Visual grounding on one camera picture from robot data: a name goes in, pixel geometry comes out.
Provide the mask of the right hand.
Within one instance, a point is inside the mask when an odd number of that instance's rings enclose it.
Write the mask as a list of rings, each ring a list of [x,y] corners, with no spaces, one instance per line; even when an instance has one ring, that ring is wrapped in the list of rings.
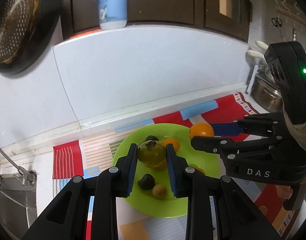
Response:
[[[277,195],[283,200],[284,205],[292,205],[290,198],[293,195],[293,188],[291,186],[276,185],[276,192]]]

